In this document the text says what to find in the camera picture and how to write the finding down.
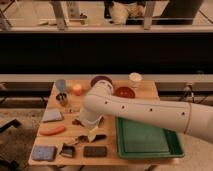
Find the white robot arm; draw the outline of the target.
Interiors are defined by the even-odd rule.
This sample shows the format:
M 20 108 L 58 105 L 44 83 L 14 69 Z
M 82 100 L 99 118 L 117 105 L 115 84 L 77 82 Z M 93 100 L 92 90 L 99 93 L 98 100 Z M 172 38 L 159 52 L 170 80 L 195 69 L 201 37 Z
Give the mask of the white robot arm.
M 106 80 L 98 81 L 86 93 L 79 120 L 87 129 L 95 128 L 106 114 L 184 133 L 213 144 L 212 106 L 122 98 L 113 93 L 113 85 Z

